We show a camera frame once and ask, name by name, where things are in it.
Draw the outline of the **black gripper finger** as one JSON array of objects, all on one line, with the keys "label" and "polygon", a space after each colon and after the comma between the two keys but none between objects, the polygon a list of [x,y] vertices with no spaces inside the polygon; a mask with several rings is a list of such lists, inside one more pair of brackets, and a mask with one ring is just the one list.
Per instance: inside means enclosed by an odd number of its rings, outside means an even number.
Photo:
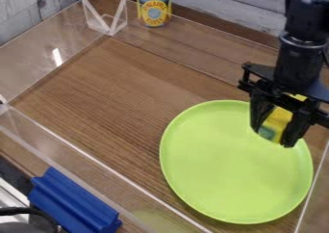
[{"label": "black gripper finger", "polygon": [[306,99],[296,110],[292,111],[291,119],[282,132],[279,144],[290,148],[306,134],[311,124],[312,113],[318,108],[314,100]]},{"label": "black gripper finger", "polygon": [[254,132],[259,131],[272,110],[274,105],[268,102],[266,95],[260,91],[252,91],[250,94],[250,127]]}]

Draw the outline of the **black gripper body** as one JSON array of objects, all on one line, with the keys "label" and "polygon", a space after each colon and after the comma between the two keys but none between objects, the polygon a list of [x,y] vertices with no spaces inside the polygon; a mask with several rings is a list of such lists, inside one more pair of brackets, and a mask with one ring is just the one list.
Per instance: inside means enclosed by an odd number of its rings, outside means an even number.
[{"label": "black gripper body", "polygon": [[260,91],[270,103],[291,113],[306,99],[314,100],[318,108],[312,113],[311,124],[329,127],[329,113],[319,109],[321,103],[329,103],[329,89],[318,79],[302,88],[290,88],[274,79],[274,69],[270,66],[244,63],[242,69],[238,88],[248,93],[248,97],[252,91]]}]

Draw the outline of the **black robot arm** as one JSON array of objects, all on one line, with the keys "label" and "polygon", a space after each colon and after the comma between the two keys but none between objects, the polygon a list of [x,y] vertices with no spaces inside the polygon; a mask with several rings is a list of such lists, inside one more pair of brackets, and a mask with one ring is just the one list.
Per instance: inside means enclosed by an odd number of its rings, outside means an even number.
[{"label": "black robot arm", "polygon": [[264,139],[290,148],[308,128],[329,128],[329,0],[284,0],[284,25],[274,66],[242,64],[238,88],[248,94],[248,124]]}]

